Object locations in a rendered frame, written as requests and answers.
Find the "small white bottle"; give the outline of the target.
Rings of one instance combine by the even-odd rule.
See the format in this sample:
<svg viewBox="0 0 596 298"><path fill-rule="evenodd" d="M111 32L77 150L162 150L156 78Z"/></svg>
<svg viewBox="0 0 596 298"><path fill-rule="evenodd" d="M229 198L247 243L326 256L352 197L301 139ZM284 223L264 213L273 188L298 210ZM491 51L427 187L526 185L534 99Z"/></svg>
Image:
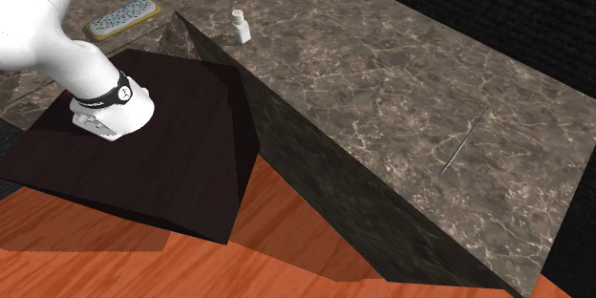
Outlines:
<svg viewBox="0 0 596 298"><path fill-rule="evenodd" d="M245 20L244 13L242 10L233 10L232 14L232 27L236 40L240 44L244 44L251 39L250 29L247 21Z"/></svg>

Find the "dark robot stand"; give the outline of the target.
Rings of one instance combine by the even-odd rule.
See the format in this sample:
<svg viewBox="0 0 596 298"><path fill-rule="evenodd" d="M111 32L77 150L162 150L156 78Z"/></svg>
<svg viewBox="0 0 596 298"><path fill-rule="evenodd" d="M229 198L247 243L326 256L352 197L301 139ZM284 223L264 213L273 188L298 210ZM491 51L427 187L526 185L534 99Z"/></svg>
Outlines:
<svg viewBox="0 0 596 298"><path fill-rule="evenodd" d="M0 158L0 179L123 219L226 244L260 142L237 68L128 49L150 121L114 141L72 122L60 95Z"/></svg>

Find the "thin grey metal skewer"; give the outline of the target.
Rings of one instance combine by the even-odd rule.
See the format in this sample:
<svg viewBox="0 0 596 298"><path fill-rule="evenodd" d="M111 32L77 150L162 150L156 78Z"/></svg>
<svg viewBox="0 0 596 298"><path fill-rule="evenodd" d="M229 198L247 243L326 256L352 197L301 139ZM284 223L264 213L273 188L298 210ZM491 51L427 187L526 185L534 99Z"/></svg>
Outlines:
<svg viewBox="0 0 596 298"><path fill-rule="evenodd" d="M457 147L457 149L453 152L453 154L450 156L450 158L444 163L444 165L441 167L438 176L442 176L445 171L449 168L449 166L452 164L452 162L454 161L454 159L457 157L458 153L461 151L461 149L463 148L463 146L466 144L466 142L468 141L469 137L471 137L471 135L473 134L473 132L476 130L476 128L479 126L480 122L482 121L482 119L484 118L484 116L486 115L486 113L490 110L490 107L487 106L486 109L482 112L482 114L479 116L479 118L475 121L475 123L473 124L473 126L470 128L470 130L468 131L468 133L466 134L465 138L463 139L463 141L459 144L459 146Z"/></svg>

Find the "white sprinkled pastry bar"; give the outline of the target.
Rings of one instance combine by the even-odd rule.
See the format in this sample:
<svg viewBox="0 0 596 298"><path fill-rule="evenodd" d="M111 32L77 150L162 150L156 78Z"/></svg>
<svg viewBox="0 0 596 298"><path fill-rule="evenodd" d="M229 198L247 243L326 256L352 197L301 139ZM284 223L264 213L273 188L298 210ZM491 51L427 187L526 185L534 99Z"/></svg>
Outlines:
<svg viewBox="0 0 596 298"><path fill-rule="evenodd" d="M85 29L94 40L101 41L159 14L160 11L161 7L153 0L135 0L91 21Z"/></svg>

